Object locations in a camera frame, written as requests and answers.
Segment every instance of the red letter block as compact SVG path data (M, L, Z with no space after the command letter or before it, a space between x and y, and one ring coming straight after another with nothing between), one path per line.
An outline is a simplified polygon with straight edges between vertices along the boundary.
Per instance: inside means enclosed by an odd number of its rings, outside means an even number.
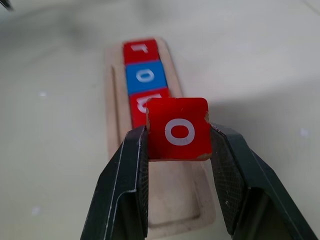
M124 64L137 64L160 59L155 39L131 41L123 45Z
M170 92L167 87L156 90L144 91L132 94L130 99L131 117L133 128L147 123L147 101L150 98L169 98Z
M211 157L211 125L204 98L151 98L146 107L151 161Z

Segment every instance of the wooden tray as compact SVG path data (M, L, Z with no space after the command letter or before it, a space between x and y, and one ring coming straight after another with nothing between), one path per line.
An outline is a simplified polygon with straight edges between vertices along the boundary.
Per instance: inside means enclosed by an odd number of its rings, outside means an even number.
M166 43L155 37L172 97L183 96ZM122 44L106 51L107 142L111 158L132 129ZM156 239L214 222L212 183L207 162L150 162L148 237Z

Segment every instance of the white letter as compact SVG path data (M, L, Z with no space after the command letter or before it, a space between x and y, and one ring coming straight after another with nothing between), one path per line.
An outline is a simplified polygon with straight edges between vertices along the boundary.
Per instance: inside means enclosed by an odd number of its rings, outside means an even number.
M143 52L146 54L148 53L148 48L145 44L139 44L139 45L133 45L131 46L131 49L133 51L140 51L140 50L143 50Z
M171 130L175 126L185 126L189 133L186 137L177 138L174 137L171 133ZM170 120L164 128L164 134L169 143L176 146L184 146L190 144L195 138L195 128L192 123L183 118L176 118Z
M144 69L144 70L138 71L136 73L135 77L141 83L148 83L148 82L151 82L155 78L155 75L150 69Z
M143 114L145 114L147 112L146 107L144 106L144 104L148 101L148 99L150 98L161 98L160 94L154 94L154 95L150 95L150 96L144 96L144 97L140 97L138 98L136 101L138 102L137 107L139 109L140 112L142 112Z

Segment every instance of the blue letter block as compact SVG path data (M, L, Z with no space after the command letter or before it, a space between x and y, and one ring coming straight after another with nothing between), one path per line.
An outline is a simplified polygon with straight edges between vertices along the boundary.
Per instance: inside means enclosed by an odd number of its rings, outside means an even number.
M129 64L125 72L129 95L167 86L161 61Z

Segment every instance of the block face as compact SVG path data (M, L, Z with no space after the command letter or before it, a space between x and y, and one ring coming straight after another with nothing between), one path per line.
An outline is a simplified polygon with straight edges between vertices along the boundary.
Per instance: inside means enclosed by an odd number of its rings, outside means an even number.
M131 118L133 128L141 125L147 125L147 101L150 98L169 98L170 92L167 87L156 90L145 91L132 94L129 97Z
M124 64L137 64L160 60L155 39L126 42L123 45Z
M151 160L206 160L212 153L204 98L151 98L147 104Z
M129 95L167 87L164 67L160 61L131 64L125 72Z

